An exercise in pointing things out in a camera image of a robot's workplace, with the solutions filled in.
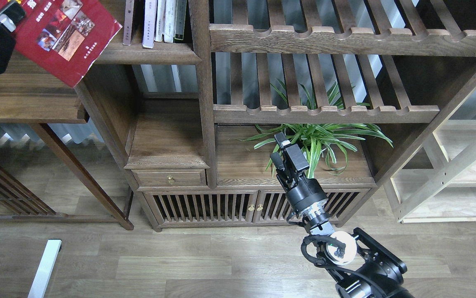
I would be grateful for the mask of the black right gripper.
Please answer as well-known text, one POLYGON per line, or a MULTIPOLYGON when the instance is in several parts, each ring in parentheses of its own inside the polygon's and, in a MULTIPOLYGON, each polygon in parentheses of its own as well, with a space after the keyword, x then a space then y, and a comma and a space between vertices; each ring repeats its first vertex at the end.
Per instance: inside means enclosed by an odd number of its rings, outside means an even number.
POLYGON ((310 165, 298 144, 292 144, 279 132, 274 135, 279 152, 273 152, 270 160, 276 168, 276 177, 286 191, 286 198, 298 216, 315 219, 328 218, 324 206, 327 202, 325 191, 314 178, 307 178, 305 171, 310 165))

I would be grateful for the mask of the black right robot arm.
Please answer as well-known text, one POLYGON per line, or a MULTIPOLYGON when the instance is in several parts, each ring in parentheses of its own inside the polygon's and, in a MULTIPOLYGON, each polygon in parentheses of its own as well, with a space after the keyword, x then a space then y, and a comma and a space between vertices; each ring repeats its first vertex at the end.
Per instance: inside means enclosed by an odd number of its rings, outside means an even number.
POLYGON ((286 221, 301 217, 297 225, 308 233, 301 243, 304 258, 328 271, 342 298, 411 298, 402 286, 406 264, 360 228, 334 230, 325 210, 327 195, 316 179, 306 176, 310 165, 300 147, 283 133, 274 138, 280 153, 270 159, 292 208, 286 221))

